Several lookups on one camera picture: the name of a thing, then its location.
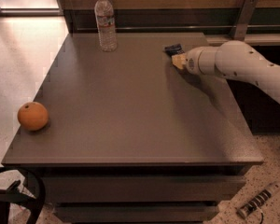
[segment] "chair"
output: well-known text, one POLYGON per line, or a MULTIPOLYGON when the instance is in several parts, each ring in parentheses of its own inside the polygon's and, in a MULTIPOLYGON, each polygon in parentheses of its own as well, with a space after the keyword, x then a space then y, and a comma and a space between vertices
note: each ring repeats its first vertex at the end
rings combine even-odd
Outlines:
POLYGON ((24 168, 0 167, 0 174, 6 171, 17 170, 35 181, 35 198, 20 193, 20 180, 14 181, 7 189, 0 189, 0 224, 8 224, 9 208, 11 203, 21 205, 30 210, 27 224, 36 224, 45 203, 46 190, 42 180, 24 168))

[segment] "terrazzo floor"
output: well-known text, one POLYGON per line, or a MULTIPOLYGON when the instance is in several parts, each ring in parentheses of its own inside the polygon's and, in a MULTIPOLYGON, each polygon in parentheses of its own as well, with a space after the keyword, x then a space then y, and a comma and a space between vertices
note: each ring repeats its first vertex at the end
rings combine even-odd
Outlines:
MULTIPOLYGON (((0 163, 19 128, 19 107, 33 101, 35 93, 49 70, 67 35, 63 17, 51 18, 0 18, 0 163)), ((236 215, 242 206, 264 187, 280 181, 280 134, 255 135, 264 157, 261 166, 254 166, 246 174, 246 185, 228 202, 219 205, 220 213, 204 224, 260 223, 260 211, 246 220, 236 215)), ((5 188, 17 173, 0 176, 0 188, 5 188)), ((280 224, 280 192, 264 206, 263 224, 280 224)), ((62 224, 47 203, 38 224, 62 224)), ((29 213, 12 205, 10 223, 25 223, 29 213)))

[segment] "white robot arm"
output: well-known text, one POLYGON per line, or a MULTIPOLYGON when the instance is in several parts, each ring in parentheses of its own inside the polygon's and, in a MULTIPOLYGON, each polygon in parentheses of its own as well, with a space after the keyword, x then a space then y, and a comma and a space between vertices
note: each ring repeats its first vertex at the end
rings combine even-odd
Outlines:
POLYGON ((178 69, 253 84, 280 104, 280 65, 271 63, 241 41, 199 47, 172 57, 178 69))

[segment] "table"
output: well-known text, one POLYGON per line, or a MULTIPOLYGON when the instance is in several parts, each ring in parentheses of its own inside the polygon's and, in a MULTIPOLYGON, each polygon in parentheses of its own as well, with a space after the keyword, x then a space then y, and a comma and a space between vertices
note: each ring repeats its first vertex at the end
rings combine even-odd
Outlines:
POLYGON ((179 74, 163 52, 207 46, 203 34, 69 35, 35 100, 49 111, 39 132, 20 128, 4 165, 35 171, 66 222, 190 222, 262 164, 224 79, 179 74))

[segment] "water bottle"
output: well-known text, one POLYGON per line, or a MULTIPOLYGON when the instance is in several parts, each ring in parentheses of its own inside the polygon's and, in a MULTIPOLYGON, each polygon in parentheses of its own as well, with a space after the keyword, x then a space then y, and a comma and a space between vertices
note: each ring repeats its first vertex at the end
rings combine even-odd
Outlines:
POLYGON ((102 50, 115 50, 118 44, 112 4, 108 0, 98 0, 94 12, 102 50))

